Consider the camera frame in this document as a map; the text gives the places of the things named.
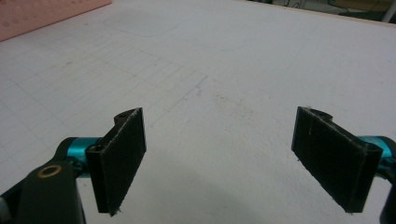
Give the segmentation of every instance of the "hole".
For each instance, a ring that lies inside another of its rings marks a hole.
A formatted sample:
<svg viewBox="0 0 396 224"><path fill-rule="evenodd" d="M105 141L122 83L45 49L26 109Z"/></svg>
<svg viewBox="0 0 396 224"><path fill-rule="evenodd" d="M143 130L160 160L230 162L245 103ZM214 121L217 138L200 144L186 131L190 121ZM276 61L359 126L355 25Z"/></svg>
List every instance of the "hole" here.
<svg viewBox="0 0 396 224"><path fill-rule="evenodd" d="M60 165L51 165L51 166L47 166L44 167L43 169L41 169L37 176L39 178L48 178L54 175L57 175L59 172L61 172L62 170L62 166Z"/></svg>

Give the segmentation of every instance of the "rubber gripper pad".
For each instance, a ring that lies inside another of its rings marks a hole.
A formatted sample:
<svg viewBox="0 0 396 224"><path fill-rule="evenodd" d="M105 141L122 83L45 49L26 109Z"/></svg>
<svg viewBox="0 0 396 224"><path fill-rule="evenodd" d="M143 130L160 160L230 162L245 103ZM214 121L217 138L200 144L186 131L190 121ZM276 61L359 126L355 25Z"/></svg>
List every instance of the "rubber gripper pad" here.
<svg viewBox="0 0 396 224"><path fill-rule="evenodd" d="M362 142L326 113L298 107L291 149L346 212L362 212L381 148Z"/></svg>
<svg viewBox="0 0 396 224"><path fill-rule="evenodd" d="M98 210L111 216L119 210L146 152L142 108L114 120L110 132L86 150Z"/></svg>

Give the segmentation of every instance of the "teal joint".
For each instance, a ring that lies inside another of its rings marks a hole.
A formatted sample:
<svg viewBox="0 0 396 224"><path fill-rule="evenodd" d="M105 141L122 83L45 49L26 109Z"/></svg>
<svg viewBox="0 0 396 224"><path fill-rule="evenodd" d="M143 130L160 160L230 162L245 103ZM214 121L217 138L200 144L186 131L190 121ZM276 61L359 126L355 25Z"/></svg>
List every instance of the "teal joint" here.
<svg viewBox="0 0 396 224"><path fill-rule="evenodd" d="M82 164L83 167L85 167L83 171L88 171L88 163L87 158L85 157L85 149L96 144L98 139L99 138L97 137L76 138L72 142L72 144L70 144L69 149L67 149L67 157L75 158L79 163Z"/></svg>
<svg viewBox="0 0 396 224"><path fill-rule="evenodd" d="M392 157L392 152L390 151L390 148L381 138L377 136L359 136L359 139L363 142L371 143L382 148L383 151L382 151L381 159Z"/></svg>

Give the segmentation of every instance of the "white table surface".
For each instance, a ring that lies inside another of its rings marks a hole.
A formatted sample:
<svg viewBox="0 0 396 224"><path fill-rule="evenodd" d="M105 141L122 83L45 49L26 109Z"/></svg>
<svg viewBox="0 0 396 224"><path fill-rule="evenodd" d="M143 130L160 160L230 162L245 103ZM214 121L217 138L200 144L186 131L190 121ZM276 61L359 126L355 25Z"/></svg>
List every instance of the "white table surface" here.
<svg viewBox="0 0 396 224"><path fill-rule="evenodd" d="M88 223L377 223L334 202L290 150L298 105L396 139L396 29L234 0L115 0L0 43L0 190L68 136L144 108L148 152L120 210Z"/></svg>

